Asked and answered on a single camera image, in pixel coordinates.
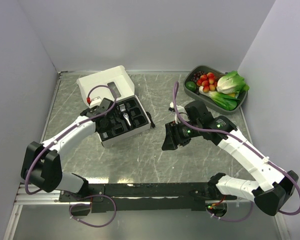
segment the open box lid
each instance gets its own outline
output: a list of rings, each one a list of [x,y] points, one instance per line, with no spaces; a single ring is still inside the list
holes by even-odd
[[[106,85],[113,89],[117,95],[117,102],[135,95],[135,85],[122,65],[81,77],[76,80],[76,84],[80,88],[83,102],[90,108],[100,105],[103,98],[114,100],[110,90],[98,87],[91,92],[91,104],[89,105],[87,103],[88,93],[98,85]]]

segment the small tool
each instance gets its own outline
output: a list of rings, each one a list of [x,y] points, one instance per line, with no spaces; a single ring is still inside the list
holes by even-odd
[[[120,112],[122,113],[122,116],[123,118],[125,119],[126,123],[129,125],[129,127],[131,128],[131,122],[129,120],[129,115],[128,115],[128,112],[127,112],[127,109],[126,109],[126,105],[123,103],[123,104],[120,104],[119,105],[119,109],[120,109]]]

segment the marble surface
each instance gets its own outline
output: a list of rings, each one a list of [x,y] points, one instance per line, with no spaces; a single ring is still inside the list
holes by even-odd
[[[49,139],[70,125],[87,108],[76,80],[88,74],[63,73],[44,139]],[[168,111],[175,81],[180,82],[177,104],[193,101],[181,83],[186,73],[132,73],[135,94],[151,113],[156,128],[103,148],[97,134],[84,139],[62,159],[65,172],[76,173],[90,183],[173,183],[206,182],[216,173],[249,179],[248,172],[225,151],[201,137],[175,151],[162,151],[165,123],[174,119]],[[228,118],[248,137],[241,111]]]

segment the gray tray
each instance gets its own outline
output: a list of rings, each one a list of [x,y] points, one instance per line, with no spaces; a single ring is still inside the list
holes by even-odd
[[[189,89],[186,88],[186,83],[191,81],[191,79],[194,77],[194,74],[196,72],[199,72],[199,71],[203,71],[205,73],[213,73],[216,77],[222,77],[224,76],[225,74],[220,72],[220,71],[217,71],[211,67],[208,67],[208,66],[204,66],[204,65],[200,65],[200,66],[197,66],[195,67],[189,74],[188,76],[186,76],[185,80],[184,80],[184,83],[183,83],[183,88],[184,88],[184,91],[185,93],[192,97],[193,99],[195,100],[199,100],[199,101],[202,101],[204,102],[204,104],[208,107],[208,108],[211,108],[223,115],[229,115],[229,114],[233,114],[235,113],[236,111],[239,110],[240,106],[242,105],[242,103],[245,101],[247,95],[248,95],[248,92],[247,91],[244,91],[242,93],[239,94],[238,96],[238,99],[240,101],[238,101],[238,104],[236,106],[235,109],[233,109],[232,111],[228,111],[228,110],[225,110],[221,107],[219,107],[210,97],[207,97],[207,96],[204,96],[202,94],[196,94],[195,92],[193,91],[190,91]]]

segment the green vegetable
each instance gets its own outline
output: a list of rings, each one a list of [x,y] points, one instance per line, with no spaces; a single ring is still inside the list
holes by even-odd
[[[190,91],[194,92],[196,89],[197,89],[197,85],[193,82],[193,81],[188,81],[186,84],[185,84],[185,87],[187,89],[189,89]]]
[[[209,91],[206,93],[200,91],[199,89],[199,92],[211,98],[220,108],[223,108],[228,111],[232,111],[233,109],[235,109],[237,107],[237,102],[240,101],[235,97],[217,91]]]
[[[249,86],[237,71],[231,71],[219,79],[216,89],[219,93],[231,94],[248,91]]]

